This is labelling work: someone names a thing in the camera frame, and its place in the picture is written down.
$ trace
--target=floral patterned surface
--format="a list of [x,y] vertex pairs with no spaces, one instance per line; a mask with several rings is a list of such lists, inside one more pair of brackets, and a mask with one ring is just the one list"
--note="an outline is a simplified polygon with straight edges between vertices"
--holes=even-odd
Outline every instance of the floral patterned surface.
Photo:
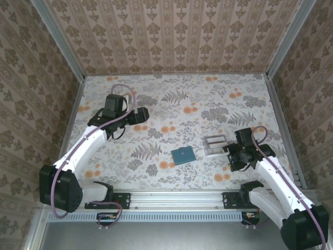
[[[104,144],[88,161],[81,179],[104,181],[117,189],[236,189],[248,181],[263,181],[253,169],[231,172],[226,154],[206,157],[202,145],[203,136],[224,134],[232,142],[234,131],[260,124],[268,128],[266,142],[290,173],[261,74],[87,77],[70,146],[104,107],[116,83],[135,91],[137,106],[147,107],[150,118]],[[128,90],[119,87],[116,93]],[[257,137],[262,138],[263,131]],[[185,146],[192,146],[197,160],[175,166],[171,150]]]

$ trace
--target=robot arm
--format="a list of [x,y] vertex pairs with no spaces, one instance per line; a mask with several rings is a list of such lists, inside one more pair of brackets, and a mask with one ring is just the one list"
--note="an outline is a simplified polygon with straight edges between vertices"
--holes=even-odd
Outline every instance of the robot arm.
[[236,131],[235,134],[237,144],[223,148],[229,152],[231,170],[237,171],[249,164],[266,180],[276,196],[273,197],[259,181],[252,181],[241,185],[239,195],[242,202],[260,208],[279,227],[289,249],[306,249],[322,243],[309,211],[317,220],[327,242],[327,210],[323,206],[315,206],[296,187],[267,144],[259,145],[259,149],[268,159],[258,152],[250,128]]
[[113,134],[118,128],[123,129],[122,136],[125,126],[139,124],[148,120],[149,113],[145,107],[138,108],[136,111],[132,110],[127,116],[120,119],[128,110],[127,99],[120,95],[108,95],[105,107],[100,109],[88,122],[88,127],[74,146],[52,166],[44,165],[41,168],[40,201],[42,203],[51,204],[52,183],[56,172],[64,162],[66,164],[63,166],[55,185],[54,202],[56,208],[71,213],[82,203],[103,201],[106,199],[112,186],[91,181],[83,181],[79,184],[78,178],[82,172],[82,168],[91,156],[110,137],[113,138]]

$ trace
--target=purple cable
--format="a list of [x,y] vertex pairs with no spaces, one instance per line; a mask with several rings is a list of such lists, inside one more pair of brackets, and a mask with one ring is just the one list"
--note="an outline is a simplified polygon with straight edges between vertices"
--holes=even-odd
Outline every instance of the purple cable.
[[326,240],[324,237],[324,233],[318,223],[318,221],[316,220],[316,218],[314,217],[312,211],[310,210],[310,208],[307,206],[307,204],[305,203],[305,201],[303,201],[303,199],[301,198],[301,196],[298,194],[298,192],[293,188],[293,186],[289,183],[289,181],[287,180],[287,178],[282,174],[281,170],[271,161],[271,159],[269,159],[267,157],[267,155],[265,155],[265,153],[259,148],[259,145],[255,142],[255,138],[254,138],[254,132],[258,129],[258,128],[263,128],[265,130],[266,136],[268,134],[267,128],[265,126],[257,126],[252,130],[252,142],[254,144],[254,146],[257,148],[258,152],[275,168],[275,170],[279,173],[279,175],[281,176],[281,178],[284,180],[284,182],[286,183],[286,185],[290,188],[290,190],[294,193],[294,195],[296,196],[296,198],[299,200],[300,203],[302,203],[302,205],[306,208],[306,211],[309,213],[311,219],[313,220],[314,224],[317,227],[317,230],[321,236],[322,239],[322,248],[321,250],[325,250],[326,248]]
[[[116,217],[116,219],[114,220],[114,222],[113,222],[112,224],[108,225],[108,227],[113,227],[113,226],[117,223],[117,221],[120,219],[120,217],[121,217],[121,215],[122,215],[122,213],[123,213],[123,207],[122,207],[120,204],[116,203],[116,202],[91,202],[91,203],[92,203],[92,204],[97,204],[97,205],[116,205],[117,207],[120,208],[119,215]],[[105,215],[101,215],[100,217],[98,217],[97,224],[98,224],[100,227],[104,227],[104,226],[102,226],[102,225],[100,224],[100,219],[101,219],[102,217],[104,217],[104,216],[105,216]]]
[[133,97],[133,103],[132,103],[132,105],[131,105],[131,108],[128,110],[127,113],[123,114],[122,116],[120,116],[120,117],[118,117],[118,118],[116,118],[116,119],[114,119],[114,120],[108,121],[108,122],[102,124],[101,126],[97,127],[96,129],[92,130],[92,131],[91,131],[86,137],[84,137],[84,138],[83,138],[83,139],[82,139],[82,140],[81,140],[81,141],[75,146],[75,148],[72,150],[72,152],[67,156],[67,158],[66,158],[66,159],[63,161],[63,163],[61,164],[61,166],[58,168],[56,174],[54,175],[54,178],[53,178],[53,181],[52,181],[52,185],[51,185],[51,210],[52,210],[53,215],[54,215],[56,218],[58,218],[58,219],[62,219],[62,218],[64,218],[64,217],[66,217],[67,214],[68,214],[68,212],[66,212],[66,213],[63,214],[63,215],[58,215],[58,214],[57,214],[57,211],[56,211],[55,204],[54,204],[54,191],[55,191],[55,189],[56,189],[57,179],[58,179],[58,177],[59,177],[59,175],[60,175],[61,170],[64,168],[64,166],[65,166],[66,164],[68,164],[68,161],[71,159],[71,157],[74,155],[74,153],[80,148],[80,146],[81,146],[86,140],[88,140],[88,138],[89,138],[93,133],[95,133],[97,130],[100,130],[100,129],[104,128],[105,126],[108,126],[108,125],[110,125],[110,124],[112,124],[112,123],[114,123],[114,122],[116,122],[116,121],[119,121],[119,120],[123,119],[124,117],[126,117],[127,115],[129,115],[130,112],[132,112],[132,110],[133,110],[134,107],[135,107],[135,94],[134,94],[133,90],[132,90],[129,86],[127,86],[127,85],[125,85],[125,84],[122,84],[122,83],[115,84],[115,85],[113,85],[112,88],[111,88],[111,94],[113,93],[114,88],[117,87],[117,86],[122,86],[122,87],[128,88],[128,89],[131,91],[131,94],[132,94],[132,97]]

